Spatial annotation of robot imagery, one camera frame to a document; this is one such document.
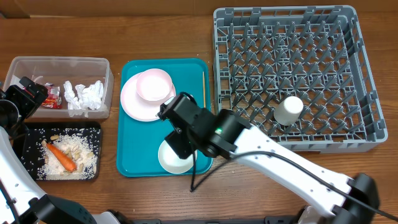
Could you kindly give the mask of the red snack wrapper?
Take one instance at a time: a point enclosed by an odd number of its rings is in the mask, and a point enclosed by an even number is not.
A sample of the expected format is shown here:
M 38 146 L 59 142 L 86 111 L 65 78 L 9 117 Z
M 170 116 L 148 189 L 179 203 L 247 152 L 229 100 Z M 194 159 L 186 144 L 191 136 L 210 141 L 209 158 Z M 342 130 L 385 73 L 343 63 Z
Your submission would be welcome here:
M 46 83 L 44 87 L 46 87 L 48 91 L 48 97 L 42 103 L 42 106 L 51 109 L 61 109 L 62 97 L 60 96 L 60 87 L 52 83 Z

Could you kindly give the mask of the white tissue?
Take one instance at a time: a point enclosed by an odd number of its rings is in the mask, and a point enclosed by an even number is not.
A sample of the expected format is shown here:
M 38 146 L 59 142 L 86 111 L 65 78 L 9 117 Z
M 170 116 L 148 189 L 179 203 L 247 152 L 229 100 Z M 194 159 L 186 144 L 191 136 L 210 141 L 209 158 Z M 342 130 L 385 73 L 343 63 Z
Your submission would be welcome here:
M 69 110 L 79 110 L 80 105 L 78 102 L 78 97 L 75 96 L 75 93 L 73 91 L 72 84 L 70 81 L 66 81 L 63 84 L 64 87 L 64 98 L 66 99 L 68 103 L 68 109 Z
M 82 84 L 76 85 L 75 90 L 78 97 L 78 106 L 83 110 L 97 110 L 102 105 L 104 85 L 100 80 L 86 87 Z

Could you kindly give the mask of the orange carrot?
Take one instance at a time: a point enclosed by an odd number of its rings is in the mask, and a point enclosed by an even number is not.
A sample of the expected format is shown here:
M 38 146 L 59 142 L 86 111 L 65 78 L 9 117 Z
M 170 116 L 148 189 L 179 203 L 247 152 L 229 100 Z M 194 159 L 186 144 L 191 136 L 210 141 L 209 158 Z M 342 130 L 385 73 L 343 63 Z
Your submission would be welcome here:
M 64 152 L 59 148 L 55 147 L 53 144 L 46 144 L 47 149 L 57 158 L 59 163 L 68 172 L 73 172 L 77 169 L 76 164 L 71 158 L 69 158 Z

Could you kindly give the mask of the food scraps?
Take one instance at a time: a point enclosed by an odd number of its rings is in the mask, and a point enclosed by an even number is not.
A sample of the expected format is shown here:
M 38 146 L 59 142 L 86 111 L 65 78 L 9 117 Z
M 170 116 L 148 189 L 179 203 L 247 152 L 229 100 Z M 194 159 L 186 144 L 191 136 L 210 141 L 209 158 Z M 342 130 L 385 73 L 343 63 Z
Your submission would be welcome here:
M 22 150 L 21 162 L 34 180 L 91 180 L 98 176 L 102 131 L 100 128 L 30 129 Z M 76 164 L 66 171 L 47 149 L 53 144 Z

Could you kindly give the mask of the pink bowl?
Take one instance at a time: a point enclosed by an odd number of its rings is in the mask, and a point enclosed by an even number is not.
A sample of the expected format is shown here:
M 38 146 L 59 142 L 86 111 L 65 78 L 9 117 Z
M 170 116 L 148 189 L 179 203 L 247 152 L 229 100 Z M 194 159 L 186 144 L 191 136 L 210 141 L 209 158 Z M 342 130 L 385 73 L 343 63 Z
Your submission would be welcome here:
M 140 73 L 136 86 L 143 100 L 160 101 L 172 91 L 173 83 L 166 71 L 151 68 Z

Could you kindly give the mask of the white paper cup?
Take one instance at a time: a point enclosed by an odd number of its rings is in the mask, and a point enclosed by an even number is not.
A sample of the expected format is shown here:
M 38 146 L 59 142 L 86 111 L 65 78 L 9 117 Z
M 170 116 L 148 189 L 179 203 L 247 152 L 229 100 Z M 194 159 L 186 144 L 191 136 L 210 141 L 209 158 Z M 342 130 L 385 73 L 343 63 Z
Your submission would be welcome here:
M 289 96 L 275 109 L 274 118 L 279 124 L 289 126 L 298 120 L 302 110 L 303 101 L 296 96 Z

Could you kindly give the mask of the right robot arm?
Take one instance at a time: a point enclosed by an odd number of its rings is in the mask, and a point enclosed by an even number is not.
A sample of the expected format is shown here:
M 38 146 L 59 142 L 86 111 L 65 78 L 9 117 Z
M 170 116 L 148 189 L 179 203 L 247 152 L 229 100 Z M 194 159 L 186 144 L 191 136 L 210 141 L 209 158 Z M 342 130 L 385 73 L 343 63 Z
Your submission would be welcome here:
M 173 126 L 165 140 L 179 158 L 200 151 L 256 169 L 304 199 L 318 213 L 319 223 L 371 223 L 380 213 L 370 176 L 351 178 L 318 166 L 231 110 L 214 115 L 182 92 L 161 104 L 158 117 Z

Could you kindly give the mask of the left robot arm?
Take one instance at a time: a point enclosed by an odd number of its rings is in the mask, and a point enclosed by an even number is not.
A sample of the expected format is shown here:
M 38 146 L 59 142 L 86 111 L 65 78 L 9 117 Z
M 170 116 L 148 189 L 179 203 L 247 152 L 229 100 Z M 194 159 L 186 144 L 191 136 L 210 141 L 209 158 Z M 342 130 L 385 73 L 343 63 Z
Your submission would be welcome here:
M 11 141 L 25 134 L 24 120 L 48 90 L 27 77 L 1 91 L 1 223 L 121 223 L 114 211 L 92 215 L 77 202 L 47 194 L 29 175 Z

